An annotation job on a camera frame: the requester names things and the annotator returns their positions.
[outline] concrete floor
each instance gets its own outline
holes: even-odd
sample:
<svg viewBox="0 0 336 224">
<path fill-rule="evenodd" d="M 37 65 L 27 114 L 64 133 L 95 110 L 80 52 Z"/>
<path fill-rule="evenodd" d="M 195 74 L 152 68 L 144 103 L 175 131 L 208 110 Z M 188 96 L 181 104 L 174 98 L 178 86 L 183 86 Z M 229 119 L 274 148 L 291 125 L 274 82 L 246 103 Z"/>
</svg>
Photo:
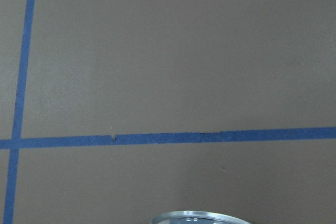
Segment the concrete floor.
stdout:
<svg viewBox="0 0 336 224">
<path fill-rule="evenodd" d="M 2 140 L 25 3 L 0 0 Z M 36 0 L 22 138 L 335 126 L 335 13 L 336 0 Z M 335 152 L 333 139 L 20 150 L 14 223 L 189 209 L 334 223 Z M 0 150 L 0 215 L 7 163 Z"/>
</svg>

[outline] round metal base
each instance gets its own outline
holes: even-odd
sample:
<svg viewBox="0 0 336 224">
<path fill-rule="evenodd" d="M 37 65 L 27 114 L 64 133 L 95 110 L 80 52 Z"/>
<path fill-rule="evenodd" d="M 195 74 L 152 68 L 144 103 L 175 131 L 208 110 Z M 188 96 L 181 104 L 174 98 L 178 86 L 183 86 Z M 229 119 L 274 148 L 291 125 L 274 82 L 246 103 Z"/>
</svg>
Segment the round metal base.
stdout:
<svg viewBox="0 0 336 224">
<path fill-rule="evenodd" d="M 166 212 L 152 219 L 150 224 L 251 224 L 250 222 L 214 212 Z"/>
</svg>

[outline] painter's tape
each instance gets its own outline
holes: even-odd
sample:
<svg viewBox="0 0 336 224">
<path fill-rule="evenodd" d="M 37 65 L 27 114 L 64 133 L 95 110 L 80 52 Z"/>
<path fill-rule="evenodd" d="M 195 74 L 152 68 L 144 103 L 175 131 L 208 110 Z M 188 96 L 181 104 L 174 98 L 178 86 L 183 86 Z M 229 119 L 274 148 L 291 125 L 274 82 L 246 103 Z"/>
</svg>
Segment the painter's tape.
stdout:
<svg viewBox="0 0 336 224">
<path fill-rule="evenodd" d="M 30 36 L 32 34 L 31 26 L 33 24 L 33 15 L 34 15 L 34 2 L 35 0 L 27 0 L 26 4 L 26 14 L 22 35 L 21 56 L 20 56 L 17 89 L 16 89 L 12 139 L 20 139 L 21 137 L 23 110 L 24 110 L 25 92 L 26 92 L 26 80 L 28 71 Z"/>
<path fill-rule="evenodd" d="M 33 24 L 33 15 L 34 15 L 34 3 L 35 0 L 27 0 L 26 3 L 25 21 L 22 34 L 21 54 L 20 54 L 20 63 L 19 63 L 17 88 L 16 88 L 12 139 L 4 142 L 9 144 L 11 150 L 8 162 L 7 187 L 6 187 L 3 224 L 13 223 L 17 166 L 19 159 L 19 149 L 15 148 L 14 146 L 17 142 L 20 142 L 22 131 L 29 48 L 30 48 L 30 36 L 32 34 L 31 26 Z"/>
<path fill-rule="evenodd" d="M 51 148 L 76 146 L 106 146 L 131 144 L 180 144 L 180 143 L 216 143 L 216 142 L 251 142 L 251 141 L 284 141 L 284 140 L 316 140 L 336 138 L 336 127 L 222 131 L 217 133 L 156 133 L 94 136 L 66 136 L 24 138 L 21 140 L 1 140 L 1 149 Z"/>
<path fill-rule="evenodd" d="M 8 176 L 7 176 L 7 187 L 6 187 L 3 224 L 13 223 L 18 160 L 19 160 L 19 150 L 11 149 L 10 154 L 9 154 L 9 162 L 8 162 Z"/>
</svg>

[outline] floor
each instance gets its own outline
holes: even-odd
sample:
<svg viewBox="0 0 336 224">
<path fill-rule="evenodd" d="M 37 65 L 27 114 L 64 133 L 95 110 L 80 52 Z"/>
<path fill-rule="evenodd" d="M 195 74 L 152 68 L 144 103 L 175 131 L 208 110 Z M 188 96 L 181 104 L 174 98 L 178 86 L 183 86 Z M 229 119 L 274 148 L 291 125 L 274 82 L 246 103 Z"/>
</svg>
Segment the floor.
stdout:
<svg viewBox="0 0 336 224">
<path fill-rule="evenodd" d="M 0 218 L 334 223 L 336 0 L 0 0 Z"/>
</svg>

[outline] blue tape line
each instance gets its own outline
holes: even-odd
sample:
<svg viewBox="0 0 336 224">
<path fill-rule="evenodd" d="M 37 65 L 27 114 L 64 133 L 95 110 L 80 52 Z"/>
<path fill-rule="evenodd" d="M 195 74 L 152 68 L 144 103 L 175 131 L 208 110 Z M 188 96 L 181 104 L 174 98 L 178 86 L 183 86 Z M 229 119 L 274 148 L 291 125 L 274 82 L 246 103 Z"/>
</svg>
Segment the blue tape line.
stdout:
<svg viewBox="0 0 336 224">
<path fill-rule="evenodd" d="M 9 163 L 8 163 L 7 188 L 6 188 L 6 199 L 5 199 L 5 210 L 3 221 L 4 224 L 13 223 L 18 160 L 19 160 L 19 150 L 12 149 L 9 154 Z"/>
<path fill-rule="evenodd" d="M 12 139 L 8 141 L 9 143 L 12 144 L 19 142 L 21 138 L 27 71 L 28 71 L 30 37 L 32 34 L 31 26 L 33 24 L 33 14 L 34 14 L 34 3 L 35 0 L 27 0 L 26 3 L 19 72 L 16 87 Z M 10 150 L 9 162 L 8 162 L 7 188 L 6 188 L 3 224 L 13 223 L 18 159 L 19 159 L 19 150 L 16 148 L 12 148 Z"/>
<path fill-rule="evenodd" d="M 24 138 L 21 140 L 0 141 L 0 150 L 11 148 L 22 149 L 130 144 L 285 141 L 328 138 L 336 138 L 336 127 L 222 131 L 217 133 L 128 134 L 117 135 L 115 139 L 113 139 L 110 135 Z"/>
<path fill-rule="evenodd" d="M 18 73 L 17 88 L 16 88 L 16 100 L 15 100 L 12 139 L 20 139 L 21 137 L 23 109 L 24 109 L 25 92 L 26 92 L 27 70 L 28 70 L 29 48 L 30 48 L 30 36 L 32 34 L 31 26 L 33 24 L 33 14 L 34 14 L 34 2 L 35 0 L 27 0 L 27 4 L 26 4 L 26 14 L 25 14 L 25 21 L 24 21 L 24 28 L 23 28 L 23 35 L 22 35 L 19 73 Z"/>
</svg>

